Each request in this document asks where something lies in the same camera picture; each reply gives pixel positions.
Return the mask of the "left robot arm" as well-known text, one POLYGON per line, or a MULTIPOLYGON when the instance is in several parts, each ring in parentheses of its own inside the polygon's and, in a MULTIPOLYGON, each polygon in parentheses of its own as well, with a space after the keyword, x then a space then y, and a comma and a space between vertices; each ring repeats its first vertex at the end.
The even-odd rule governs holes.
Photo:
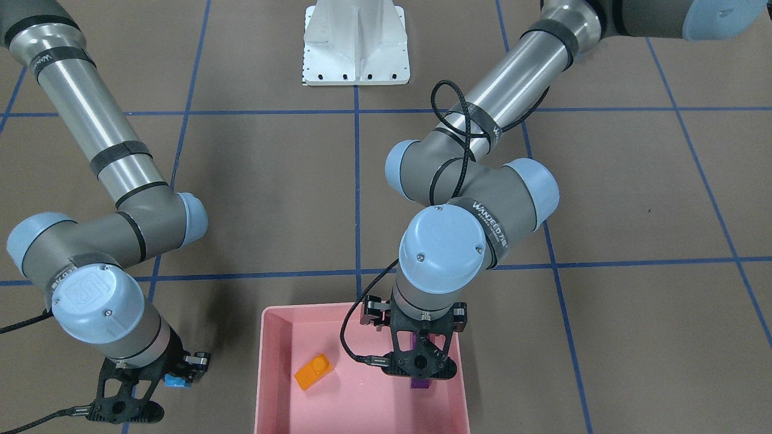
POLYGON ((461 290, 496 266, 555 211, 559 190, 540 163, 481 162, 542 101, 574 61, 610 36, 728 39, 760 16, 764 1, 546 1, 516 46, 423 140, 406 140, 384 165, 389 185, 423 206, 403 234, 386 311, 438 321, 461 290))

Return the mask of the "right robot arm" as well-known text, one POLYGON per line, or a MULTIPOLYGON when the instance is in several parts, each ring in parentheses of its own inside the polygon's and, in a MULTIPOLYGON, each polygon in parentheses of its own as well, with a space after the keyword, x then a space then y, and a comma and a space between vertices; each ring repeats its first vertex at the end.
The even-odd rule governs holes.
POLYGON ((23 219, 7 239, 12 261, 64 332, 108 367, 195 381, 209 355, 185 349, 128 269, 201 239, 204 205, 166 181, 61 3, 3 1, 2 45, 46 94, 113 206, 86 219, 74 212, 23 219))

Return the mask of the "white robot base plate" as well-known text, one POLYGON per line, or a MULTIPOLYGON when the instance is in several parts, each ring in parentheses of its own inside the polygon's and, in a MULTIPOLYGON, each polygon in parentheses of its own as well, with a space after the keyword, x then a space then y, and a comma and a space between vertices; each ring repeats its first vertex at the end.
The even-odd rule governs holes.
POLYGON ((386 86, 411 76, 405 11, 392 1, 318 1, 305 10, 302 83, 386 86))

